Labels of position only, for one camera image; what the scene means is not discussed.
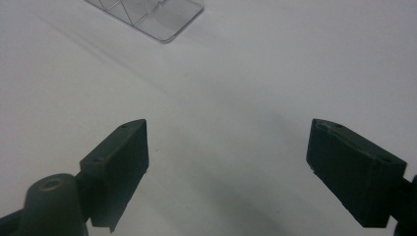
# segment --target white surface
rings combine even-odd
[[[417,173],[417,2],[205,3],[159,45],[82,0],[0,1],[0,214],[146,118],[149,172],[114,235],[392,235],[305,154],[324,118]]]

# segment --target screw hole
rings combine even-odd
[[[43,192],[48,192],[61,186],[63,182],[62,179],[51,179],[43,183],[39,189]]]

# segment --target clear plastic container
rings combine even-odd
[[[86,0],[160,42],[169,42],[204,9],[204,0]]]

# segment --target white table surface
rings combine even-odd
[[[0,1],[0,215],[146,118],[149,172],[115,236],[392,235],[393,219],[362,228],[305,155],[323,118],[417,173],[417,2],[205,4],[162,45],[83,0]]]

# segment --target transparent plastic box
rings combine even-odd
[[[204,9],[204,0],[86,0],[144,32],[169,42]]]

